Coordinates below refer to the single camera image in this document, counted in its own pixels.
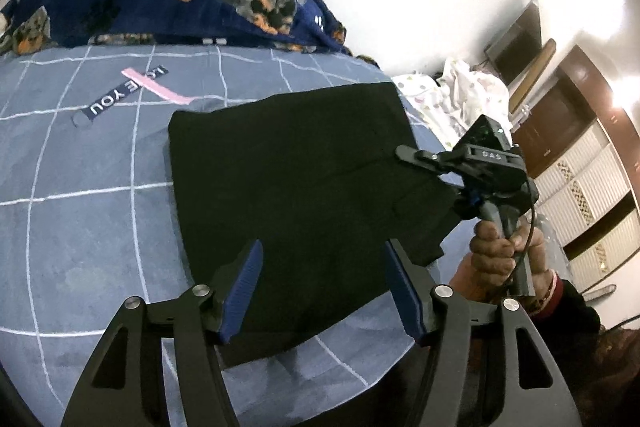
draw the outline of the metal bolt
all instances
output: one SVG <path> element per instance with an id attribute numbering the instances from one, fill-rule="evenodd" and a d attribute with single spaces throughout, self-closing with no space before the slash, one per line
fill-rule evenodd
<path id="1" fill-rule="evenodd" d="M 447 299 L 453 295 L 453 290 L 448 286 L 441 284 L 440 286 L 436 286 L 436 295 L 439 295 L 443 299 Z"/>
<path id="2" fill-rule="evenodd" d="M 140 302 L 142 302 L 140 297 L 136 297 L 136 296 L 129 297 L 129 298 L 125 299 L 124 307 L 127 310 L 135 310 L 138 306 L 140 306 Z"/>
<path id="3" fill-rule="evenodd" d="M 193 287 L 193 294 L 196 297 L 204 297 L 209 294 L 209 287 L 206 284 L 196 284 Z"/>
<path id="4" fill-rule="evenodd" d="M 502 305 L 510 312 L 514 312 L 520 307 L 520 303 L 516 299 L 505 299 L 502 301 Z"/>

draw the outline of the blue gripper pad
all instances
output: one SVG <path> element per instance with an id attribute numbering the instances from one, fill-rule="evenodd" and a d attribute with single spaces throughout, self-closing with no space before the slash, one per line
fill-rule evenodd
<path id="1" fill-rule="evenodd" d="M 254 295 L 255 287 L 262 270 L 264 253 L 262 243 L 258 240 L 249 246 L 249 252 L 244 257 L 245 261 L 238 268 L 238 275 L 230 290 L 222 302 L 222 321 L 218 330 L 218 337 L 222 344 L 227 344 L 231 337 L 240 331 L 244 314 L 249 307 L 251 297 Z"/>
<path id="2" fill-rule="evenodd" d="M 384 256 L 386 284 L 393 295 L 404 331 L 419 341 L 427 332 L 422 322 L 422 302 L 390 241 L 385 243 Z"/>

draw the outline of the bed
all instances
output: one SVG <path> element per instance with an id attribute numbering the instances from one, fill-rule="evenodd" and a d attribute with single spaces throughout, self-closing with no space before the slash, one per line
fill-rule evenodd
<path id="1" fill-rule="evenodd" d="M 82 123 L 83 109 L 127 80 L 123 70 L 158 66 L 168 72 L 158 83 L 193 98 L 188 105 L 140 89 Z M 389 81 L 344 54 L 217 45 L 9 53 L 0 78 L 0 360 L 45 426 L 60 423 L 125 298 L 172 299 L 191 284 L 168 168 L 173 111 Z M 403 103 L 418 146 L 442 150 Z M 447 237 L 446 255 L 430 267 L 436 279 L 450 279 L 472 227 Z M 223 375 L 241 425 L 295 425 L 374 385 L 411 345 L 387 293 L 292 351 Z M 163 351 L 172 425 L 184 425 L 170 341 Z"/>

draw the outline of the pink ribbon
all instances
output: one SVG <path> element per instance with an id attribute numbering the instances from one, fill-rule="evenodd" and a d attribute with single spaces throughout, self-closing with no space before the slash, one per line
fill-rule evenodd
<path id="1" fill-rule="evenodd" d="M 171 89 L 167 89 L 166 87 L 161 86 L 155 80 L 152 80 L 144 74 L 138 73 L 132 68 L 122 70 L 122 74 L 127 78 L 133 80 L 139 86 L 146 87 L 146 89 L 148 89 L 152 93 L 155 93 L 163 100 L 168 100 L 169 102 L 177 103 L 178 105 L 189 105 L 191 102 L 193 102 L 193 100 L 196 99 L 196 97 L 194 96 L 182 96 L 181 94 L 177 94 Z"/>

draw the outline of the human hand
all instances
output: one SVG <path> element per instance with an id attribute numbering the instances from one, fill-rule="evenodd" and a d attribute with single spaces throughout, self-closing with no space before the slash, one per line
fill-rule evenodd
<path id="1" fill-rule="evenodd" d="M 474 231 L 471 253 L 463 259 L 450 285 L 468 299 L 486 301 L 510 277 L 516 266 L 513 255 L 523 251 L 529 226 L 520 227 L 509 239 L 500 238 L 491 221 L 479 221 Z M 529 263 L 536 297 L 518 299 L 525 306 L 543 299 L 554 279 L 553 271 L 546 266 L 545 237 L 540 229 L 533 230 Z"/>

